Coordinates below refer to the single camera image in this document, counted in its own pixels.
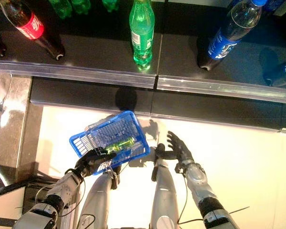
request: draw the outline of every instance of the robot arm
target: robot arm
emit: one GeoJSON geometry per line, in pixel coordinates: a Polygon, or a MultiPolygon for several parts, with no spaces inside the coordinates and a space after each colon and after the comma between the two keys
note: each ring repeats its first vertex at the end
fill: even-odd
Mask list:
{"type": "Polygon", "coordinates": [[[93,174],[99,165],[111,160],[115,153],[107,154],[102,148],[87,152],[76,163],[75,169],[68,169],[65,175],[48,191],[46,197],[26,212],[13,226],[13,229],[54,229],[60,211],[71,201],[84,177],[93,174]]]}
{"type": "Polygon", "coordinates": [[[175,171],[183,174],[207,229],[239,229],[229,212],[220,204],[209,186],[204,169],[195,163],[192,153],[174,133],[168,132],[169,147],[178,159],[175,171]]]}

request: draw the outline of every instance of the blue bottle cap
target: blue bottle cap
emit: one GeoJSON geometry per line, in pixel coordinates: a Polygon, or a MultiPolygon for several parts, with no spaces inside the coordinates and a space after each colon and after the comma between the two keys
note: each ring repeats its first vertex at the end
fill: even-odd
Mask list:
{"type": "Polygon", "coordinates": [[[251,0],[256,6],[264,6],[268,0],[251,0]]]}

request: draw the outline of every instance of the green soda bottle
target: green soda bottle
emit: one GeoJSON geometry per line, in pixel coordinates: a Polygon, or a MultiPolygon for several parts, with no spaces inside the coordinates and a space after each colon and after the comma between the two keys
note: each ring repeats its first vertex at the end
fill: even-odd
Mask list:
{"type": "Polygon", "coordinates": [[[90,0],[71,0],[71,3],[78,14],[88,14],[91,8],[90,0]]]}
{"type": "Polygon", "coordinates": [[[72,6],[68,0],[49,0],[56,14],[61,18],[71,17],[72,6]]]}
{"type": "Polygon", "coordinates": [[[130,148],[134,145],[134,138],[129,137],[125,141],[118,142],[116,144],[107,146],[105,149],[107,150],[108,154],[111,154],[112,152],[120,152],[123,149],[130,148]]]}
{"type": "Polygon", "coordinates": [[[102,0],[102,2],[109,13],[119,9],[119,0],[102,0]]]}
{"type": "Polygon", "coordinates": [[[150,0],[134,0],[129,15],[132,34],[133,59],[140,66],[146,66],[153,57],[154,13],[150,0]]]}

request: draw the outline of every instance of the plastic basket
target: plastic basket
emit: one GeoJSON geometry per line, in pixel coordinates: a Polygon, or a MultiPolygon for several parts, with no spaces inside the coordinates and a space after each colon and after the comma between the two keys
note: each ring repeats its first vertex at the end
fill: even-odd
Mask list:
{"type": "Polygon", "coordinates": [[[145,135],[131,111],[125,111],[107,120],[101,120],[90,125],[85,132],[74,135],[69,142],[76,154],[82,157],[89,150],[116,144],[127,138],[134,138],[134,145],[126,150],[121,150],[109,163],[102,163],[94,173],[97,175],[106,170],[107,167],[117,167],[124,162],[141,158],[150,153],[145,135]]]}

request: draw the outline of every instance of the red label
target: red label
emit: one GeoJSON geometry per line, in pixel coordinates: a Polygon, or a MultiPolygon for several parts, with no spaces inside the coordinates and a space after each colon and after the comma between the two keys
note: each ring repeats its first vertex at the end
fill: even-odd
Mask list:
{"type": "Polygon", "coordinates": [[[42,22],[33,13],[31,15],[30,21],[26,25],[16,28],[30,40],[39,38],[44,31],[42,22]]]}

